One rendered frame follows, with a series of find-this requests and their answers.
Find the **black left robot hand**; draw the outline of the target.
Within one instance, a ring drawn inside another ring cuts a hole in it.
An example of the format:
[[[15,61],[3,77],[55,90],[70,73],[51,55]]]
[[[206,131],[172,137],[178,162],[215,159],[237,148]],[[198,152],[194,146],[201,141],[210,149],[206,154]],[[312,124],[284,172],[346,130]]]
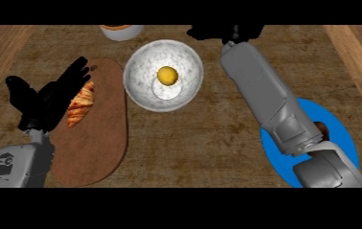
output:
[[[40,91],[18,76],[6,77],[11,104],[22,113],[18,129],[51,132],[67,112],[71,100],[90,80],[87,59],[79,57],[56,81],[51,81]]]

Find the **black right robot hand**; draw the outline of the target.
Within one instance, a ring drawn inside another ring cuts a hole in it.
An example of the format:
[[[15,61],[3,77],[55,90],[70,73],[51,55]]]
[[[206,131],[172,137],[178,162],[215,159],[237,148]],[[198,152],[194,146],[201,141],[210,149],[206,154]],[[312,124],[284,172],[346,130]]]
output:
[[[197,40],[220,39],[222,44],[249,42],[260,36],[263,25],[192,25],[186,34]]]

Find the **yellow lemon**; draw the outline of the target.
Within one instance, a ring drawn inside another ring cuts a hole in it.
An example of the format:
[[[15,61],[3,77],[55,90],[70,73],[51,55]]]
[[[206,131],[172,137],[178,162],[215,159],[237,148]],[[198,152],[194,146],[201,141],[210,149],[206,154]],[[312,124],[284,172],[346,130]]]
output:
[[[164,85],[173,85],[179,80],[178,70],[170,66],[161,67],[157,72],[157,78]]]

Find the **white speckled plate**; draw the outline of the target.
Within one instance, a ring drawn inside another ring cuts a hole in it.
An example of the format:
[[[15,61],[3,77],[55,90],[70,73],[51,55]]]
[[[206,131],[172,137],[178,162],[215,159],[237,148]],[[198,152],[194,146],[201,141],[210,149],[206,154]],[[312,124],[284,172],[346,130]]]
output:
[[[170,112],[194,99],[204,79],[204,66],[194,49],[161,39],[129,58],[123,82],[129,97],[150,111]]]

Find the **brown item in bowl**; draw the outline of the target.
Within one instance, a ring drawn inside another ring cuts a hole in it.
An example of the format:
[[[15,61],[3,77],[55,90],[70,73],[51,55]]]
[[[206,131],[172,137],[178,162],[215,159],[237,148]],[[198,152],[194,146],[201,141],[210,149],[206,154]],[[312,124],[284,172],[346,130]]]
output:
[[[315,123],[315,125],[316,125],[316,127],[322,133],[322,141],[330,141],[330,131],[328,131],[327,125],[319,121],[316,121],[314,123]]]

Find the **blue bowl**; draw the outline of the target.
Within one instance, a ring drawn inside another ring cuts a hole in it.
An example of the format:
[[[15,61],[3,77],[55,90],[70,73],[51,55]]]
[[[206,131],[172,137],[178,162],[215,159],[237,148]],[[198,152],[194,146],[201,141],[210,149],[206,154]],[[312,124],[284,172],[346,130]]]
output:
[[[350,137],[346,126],[343,125],[343,122],[321,104],[303,98],[299,98],[297,101],[311,119],[315,122],[322,122],[327,125],[330,141],[336,143],[343,149],[355,167],[359,167],[359,151],[356,149],[353,139]],[[265,129],[260,129],[260,143],[263,146],[266,157],[269,159],[269,163],[272,164],[274,169],[280,174],[280,177],[293,188],[302,188],[302,184],[294,174],[293,167],[303,161],[308,161],[311,157],[306,154],[297,157],[293,157],[291,155],[284,155],[280,152],[271,134]]]

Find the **golden croissant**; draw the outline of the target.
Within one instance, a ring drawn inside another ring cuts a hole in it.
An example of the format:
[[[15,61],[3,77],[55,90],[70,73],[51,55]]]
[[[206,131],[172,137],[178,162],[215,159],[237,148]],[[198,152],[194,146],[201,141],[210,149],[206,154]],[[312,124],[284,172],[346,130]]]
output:
[[[95,83],[90,81],[85,84],[82,91],[71,100],[68,106],[68,127],[73,128],[83,120],[95,104]]]

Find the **brown oval cutting board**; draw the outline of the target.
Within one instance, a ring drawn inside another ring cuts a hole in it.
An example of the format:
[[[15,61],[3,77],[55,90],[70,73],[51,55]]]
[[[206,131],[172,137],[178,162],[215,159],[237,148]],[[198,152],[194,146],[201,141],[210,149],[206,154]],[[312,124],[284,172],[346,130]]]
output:
[[[95,105],[82,122],[68,127],[64,116],[49,134],[55,145],[51,172],[65,187],[99,182],[116,171],[127,148],[127,116],[123,70],[108,58],[89,61]]]

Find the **white cup with brown filling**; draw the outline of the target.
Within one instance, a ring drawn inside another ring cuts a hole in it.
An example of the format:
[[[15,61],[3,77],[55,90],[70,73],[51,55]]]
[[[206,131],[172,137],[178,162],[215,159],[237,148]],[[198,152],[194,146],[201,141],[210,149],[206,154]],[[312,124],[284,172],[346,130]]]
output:
[[[144,31],[144,25],[101,25],[105,37],[114,41],[126,41],[135,38]]]

